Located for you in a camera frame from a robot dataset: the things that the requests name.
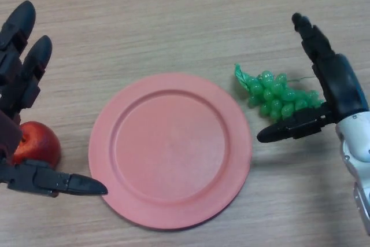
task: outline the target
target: grape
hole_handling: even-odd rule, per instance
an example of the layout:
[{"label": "grape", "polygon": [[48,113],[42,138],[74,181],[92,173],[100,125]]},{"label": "grape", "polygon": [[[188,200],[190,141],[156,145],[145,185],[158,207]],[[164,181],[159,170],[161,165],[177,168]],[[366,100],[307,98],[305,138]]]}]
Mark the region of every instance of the grape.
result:
[{"label": "grape", "polygon": [[247,86],[250,88],[250,86],[252,86],[252,84],[259,83],[259,81],[254,76],[248,76],[246,83],[247,83]]},{"label": "grape", "polygon": [[319,98],[319,92],[316,91],[316,90],[311,90],[310,92],[308,92],[308,97],[311,99],[311,100],[316,100]]},{"label": "grape", "polygon": [[296,99],[295,91],[291,88],[286,88],[282,93],[282,100],[284,101],[294,101]]},{"label": "grape", "polygon": [[276,79],[275,79],[277,82],[281,83],[281,84],[285,84],[287,83],[287,74],[286,73],[281,73],[279,74]]},{"label": "grape", "polygon": [[273,74],[270,71],[263,71],[261,74],[262,84],[269,88],[273,82]]},{"label": "grape", "polygon": [[274,98],[273,93],[270,90],[265,89],[264,90],[264,99],[267,100],[267,101],[272,101],[273,98]]},{"label": "grape", "polygon": [[270,118],[273,121],[278,121],[281,117],[282,117],[282,114],[280,113],[280,111],[271,110],[271,112],[270,112]]},{"label": "grape", "polygon": [[308,107],[308,103],[304,99],[298,99],[295,102],[295,111],[301,110],[306,107]]},{"label": "grape", "polygon": [[258,104],[260,104],[261,103],[261,101],[260,101],[260,98],[258,98],[257,96],[255,96],[255,95],[251,95],[250,97],[249,97],[249,100],[248,100],[248,106],[250,107],[250,108],[254,108],[254,107],[256,107]]},{"label": "grape", "polygon": [[282,116],[283,118],[288,118],[290,117],[294,112],[294,104],[292,103],[289,103],[289,104],[285,104],[282,108]]},{"label": "grape", "polygon": [[305,91],[303,91],[303,90],[296,90],[295,93],[297,95],[297,99],[303,99],[305,101],[309,101],[309,96],[308,96],[308,94]]},{"label": "grape", "polygon": [[268,116],[270,114],[270,110],[271,108],[268,103],[264,103],[260,107],[260,113],[262,116]]},{"label": "grape", "polygon": [[250,91],[253,95],[261,95],[264,92],[264,88],[259,82],[255,82],[250,86]]},{"label": "grape", "polygon": [[283,108],[283,104],[279,99],[274,99],[271,102],[271,110],[275,110],[275,111],[280,112],[282,110],[282,108]]},{"label": "grape", "polygon": [[273,92],[275,95],[281,95],[283,91],[283,85],[277,80],[274,80],[271,84],[271,92]]}]

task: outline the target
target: wood grain surface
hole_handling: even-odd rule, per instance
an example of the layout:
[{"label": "wood grain surface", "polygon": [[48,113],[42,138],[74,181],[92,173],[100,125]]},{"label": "wood grain surface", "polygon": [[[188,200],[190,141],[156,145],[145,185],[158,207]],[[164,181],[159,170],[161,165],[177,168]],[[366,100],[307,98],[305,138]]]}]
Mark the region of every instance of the wood grain surface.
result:
[{"label": "wood grain surface", "polygon": [[[23,0],[0,0],[0,19]],[[30,45],[47,34],[54,51],[42,93],[23,121],[50,126],[63,148],[60,170],[90,175],[88,140],[98,113],[126,85],[181,71],[227,90],[255,136],[268,123],[246,105],[234,64],[312,76],[290,21],[308,15],[345,53],[370,94],[370,0],[31,0]],[[303,85],[320,90],[316,79]],[[299,141],[254,140],[250,175],[236,200],[197,228],[164,233],[136,227],[99,197],[56,199],[5,189],[0,246],[311,247],[369,246],[339,155],[334,126]]]}]

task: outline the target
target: grape stem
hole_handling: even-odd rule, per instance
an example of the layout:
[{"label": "grape stem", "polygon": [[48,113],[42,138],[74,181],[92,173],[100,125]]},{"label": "grape stem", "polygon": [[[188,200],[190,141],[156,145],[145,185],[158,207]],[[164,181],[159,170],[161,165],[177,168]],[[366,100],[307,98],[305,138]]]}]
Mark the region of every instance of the grape stem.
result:
[{"label": "grape stem", "polygon": [[304,77],[299,78],[299,79],[288,80],[287,82],[300,82],[302,79],[306,79],[306,78],[315,78],[315,76],[304,76]]}]

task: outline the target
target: green grapes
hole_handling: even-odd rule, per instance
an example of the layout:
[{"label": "green grapes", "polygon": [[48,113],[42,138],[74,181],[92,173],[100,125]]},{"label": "green grapes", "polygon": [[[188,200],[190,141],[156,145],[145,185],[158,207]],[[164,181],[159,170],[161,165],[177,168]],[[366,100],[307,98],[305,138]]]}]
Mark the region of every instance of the green grapes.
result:
[{"label": "green grapes", "polygon": [[281,95],[284,91],[283,85],[277,80],[274,80],[272,82],[270,89],[271,89],[271,92],[274,93],[274,95]]},{"label": "green grapes", "polygon": [[304,99],[298,99],[295,102],[295,111],[301,110],[306,107],[308,107],[308,103]]},{"label": "green grapes", "polygon": [[270,105],[269,103],[264,103],[261,105],[260,107],[260,113],[262,116],[266,117],[270,114],[270,111],[271,111],[271,108],[270,108]]},{"label": "green grapes", "polygon": [[294,101],[296,99],[295,90],[287,87],[282,93],[282,100],[286,102]]},{"label": "green grapes", "polygon": [[264,88],[262,84],[257,81],[257,82],[252,83],[252,85],[250,86],[250,92],[253,95],[261,95],[264,92]]},{"label": "green grapes", "polygon": [[287,74],[286,73],[280,73],[276,77],[276,81],[281,83],[281,84],[286,84],[287,83]]},{"label": "green grapes", "polygon": [[269,88],[273,82],[273,74],[270,71],[263,71],[261,74],[262,84],[265,88]]},{"label": "green grapes", "polygon": [[290,117],[294,112],[294,104],[288,103],[285,104],[282,108],[283,119]]},{"label": "green grapes", "polygon": [[301,109],[319,108],[324,102],[316,90],[306,92],[291,88],[286,73],[274,77],[271,71],[264,71],[254,77],[236,65],[235,76],[249,92],[248,106],[260,106],[261,116],[269,117],[273,122],[286,119]]},{"label": "green grapes", "polygon": [[281,100],[274,99],[271,102],[271,110],[281,112],[282,108],[283,108],[283,103],[281,102]]},{"label": "green grapes", "polygon": [[272,101],[274,98],[275,98],[275,96],[273,95],[271,90],[269,90],[269,89],[264,90],[264,99],[266,101]]}]

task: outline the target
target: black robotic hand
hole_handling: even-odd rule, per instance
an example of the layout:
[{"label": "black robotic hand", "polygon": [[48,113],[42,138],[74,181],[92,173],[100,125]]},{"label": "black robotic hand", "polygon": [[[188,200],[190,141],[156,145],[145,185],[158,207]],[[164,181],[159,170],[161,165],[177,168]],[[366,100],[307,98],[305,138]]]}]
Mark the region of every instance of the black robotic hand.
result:
[{"label": "black robotic hand", "polygon": [[40,88],[52,52],[51,40],[41,37],[30,49],[24,62],[20,55],[27,45],[36,19],[30,1],[23,2],[6,20],[0,31],[0,182],[8,189],[56,197],[105,195],[99,181],[78,174],[56,172],[43,161],[25,160],[11,165],[12,156],[22,138],[20,112],[31,108]]},{"label": "black robotic hand", "polygon": [[296,13],[294,29],[302,38],[302,46],[312,61],[312,69],[324,92],[326,102],[319,108],[305,108],[263,129],[257,139],[262,143],[287,138],[302,138],[321,128],[360,112],[369,111],[368,103],[351,65],[343,54],[336,54],[329,40],[307,17]]}]

